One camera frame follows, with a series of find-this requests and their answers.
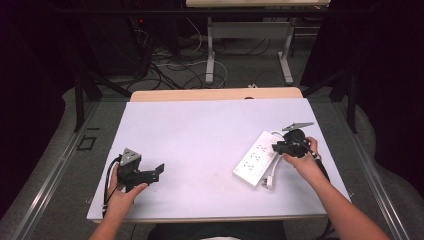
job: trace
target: power outlet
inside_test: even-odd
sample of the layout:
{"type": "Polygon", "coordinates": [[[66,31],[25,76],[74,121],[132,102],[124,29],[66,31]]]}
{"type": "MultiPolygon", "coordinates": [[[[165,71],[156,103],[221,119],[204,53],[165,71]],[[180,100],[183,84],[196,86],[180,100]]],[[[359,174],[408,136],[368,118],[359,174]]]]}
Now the power outlet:
{"type": "Polygon", "coordinates": [[[277,143],[277,141],[281,141],[281,139],[264,131],[234,169],[233,175],[256,187],[269,165],[278,155],[272,149],[272,144],[277,143]]]}

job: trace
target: white desk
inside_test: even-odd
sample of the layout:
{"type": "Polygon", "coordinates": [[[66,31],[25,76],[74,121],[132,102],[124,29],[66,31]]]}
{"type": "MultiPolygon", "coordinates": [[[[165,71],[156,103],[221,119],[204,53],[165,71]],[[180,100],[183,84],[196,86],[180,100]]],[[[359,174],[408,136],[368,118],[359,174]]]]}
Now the white desk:
{"type": "MultiPolygon", "coordinates": [[[[207,96],[216,91],[220,90],[192,90],[187,94],[196,92],[207,96]]],[[[247,96],[255,95],[254,89],[246,92],[247,96]]],[[[185,91],[176,93],[184,95],[185,91]]],[[[280,130],[293,122],[316,123],[307,99],[188,100],[193,99],[127,103],[87,215],[89,220],[101,221],[107,168],[126,147],[143,155],[142,170],[152,170],[165,163],[160,181],[137,197],[127,221],[159,223],[325,216],[312,188],[285,161],[280,161],[276,169],[275,190],[261,186],[253,189],[232,175],[234,167],[262,131],[280,130]]],[[[303,130],[318,140],[332,184],[349,199],[319,125],[316,123],[303,130]]]]}
{"type": "MultiPolygon", "coordinates": [[[[188,7],[215,8],[215,7],[299,7],[324,6],[330,0],[187,0],[188,7]]],[[[296,19],[290,22],[212,22],[208,18],[208,63],[206,67],[207,84],[213,83],[215,52],[213,51],[214,38],[273,38],[285,39],[283,51],[278,52],[284,80],[287,85],[293,84],[293,78],[287,63],[296,19]]]]}

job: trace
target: person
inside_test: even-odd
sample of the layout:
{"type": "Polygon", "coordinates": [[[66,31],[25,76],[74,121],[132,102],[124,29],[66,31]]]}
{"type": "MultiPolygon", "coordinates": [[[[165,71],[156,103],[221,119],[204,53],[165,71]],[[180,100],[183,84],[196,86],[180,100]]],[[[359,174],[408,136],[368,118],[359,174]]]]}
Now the person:
{"type": "MultiPolygon", "coordinates": [[[[308,140],[311,143],[311,150],[319,155],[318,142],[312,137],[308,137],[308,140]]],[[[302,176],[302,178],[305,179],[314,189],[340,239],[389,239],[386,233],[379,226],[377,226],[376,223],[374,223],[367,215],[365,215],[355,205],[348,201],[327,180],[315,162],[315,159],[311,153],[307,153],[302,158],[292,157],[286,153],[283,153],[282,157],[288,163],[292,164],[300,176],[302,176]]],[[[108,190],[108,194],[111,194],[108,203],[108,210],[103,221],[96,228],[90,239],[114,239],[119,230],[119,226],[131,209],[134,199],[139,193],[146,189],[146,187],[146,184],[140,184],[128,193],[121,192],[121,188],[117,186],[117,166],[115,166],[108,190]]],[[[263,226],[271,226],[273,229],[281,229],[277,227],[279,222],[281,221],[263,221],[262,224],[263,226]]],[[[247,230],[251,229],[253,226],[249,225],[249,222],[245,222],[243,224],[246,224],[245,227],[247,230]]],[[[235,229],[239,230],[240,226],[243,226],[243,224],[236,225],[235,229]]],[[[191,229],[192,231],[201,231],[210,225],[207,223],[200,223],[191,224],[189,226],[195,226],[191,229]]],[[[156,229],[155,234],[158,234],[158,231],[160,230],[166,231],[166,228],[160,229],[159,227],[159,230],[156,229]]]]}

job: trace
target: power strip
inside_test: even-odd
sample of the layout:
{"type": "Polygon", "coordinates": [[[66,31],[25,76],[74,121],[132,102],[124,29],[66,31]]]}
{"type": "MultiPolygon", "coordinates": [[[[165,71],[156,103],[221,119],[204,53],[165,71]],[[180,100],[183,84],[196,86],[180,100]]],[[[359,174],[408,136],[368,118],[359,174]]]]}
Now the power strip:
{"type": "Polygon", "coordinates": [[[278,155],[272,149],[272,144],[277,141],[281,141],[281,139],[264,131],[234,169],[233,175],[256,187],[278,155]]]}

